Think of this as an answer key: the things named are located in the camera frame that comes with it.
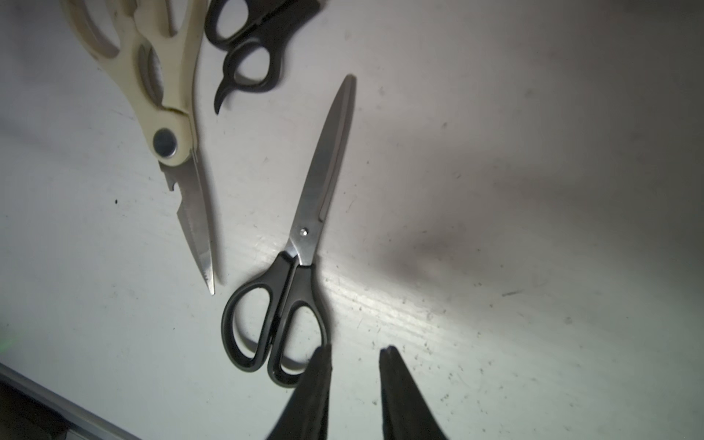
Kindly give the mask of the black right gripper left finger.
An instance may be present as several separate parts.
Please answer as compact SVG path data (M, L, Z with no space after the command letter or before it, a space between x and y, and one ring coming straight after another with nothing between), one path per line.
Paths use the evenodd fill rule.
M269 440L327 438L332 370L332 347L317 348Z

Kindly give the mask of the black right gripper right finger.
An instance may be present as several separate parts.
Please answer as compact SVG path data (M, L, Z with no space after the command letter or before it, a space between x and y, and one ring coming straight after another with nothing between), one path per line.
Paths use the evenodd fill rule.
M385 439L447 439L395 346L379 354Z

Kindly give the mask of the large black scissors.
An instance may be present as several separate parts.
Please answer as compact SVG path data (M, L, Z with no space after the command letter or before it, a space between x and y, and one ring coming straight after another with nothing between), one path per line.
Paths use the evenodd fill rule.
M311 311L321 345L330 343L328 311L316 279L315 256L352 126L356 88L355 75L346 75L317 142L284 250L262 274L234 291L221 319L221 338L230 361L245 372L266 366L271 380L283 388L294 388L302 379L302 374L291 374L283 367L285 344L298 310ZM269 305L254 354L249 357L236 341L236 309L248 293L258 289L267 293Z

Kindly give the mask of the small black scissors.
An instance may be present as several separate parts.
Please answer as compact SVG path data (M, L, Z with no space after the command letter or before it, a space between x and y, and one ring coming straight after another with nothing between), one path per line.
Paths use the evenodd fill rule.
M217 25L227 5L224 0L210 3L205 18L205 36L225 51L223 78L214 94L214 111L220 112L227 96L234 91L263 94L274 89L282 76L282 57L287 41L322 8L317 0L247 1L247 19L230 36L223 36ZM269 54L269 67L261 80L238 74L238 67L253 51Z

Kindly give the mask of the cream kitchen shears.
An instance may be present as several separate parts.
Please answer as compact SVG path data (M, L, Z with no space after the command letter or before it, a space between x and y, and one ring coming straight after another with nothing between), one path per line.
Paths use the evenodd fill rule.
M194 75L207 3L188 2L181 27L173 31L164 1L107 2L118 49L109 47L83 1L60 5L84 49L128 100L169 190L180 191L181 229L209 293L214 294L211 216L194 115Z

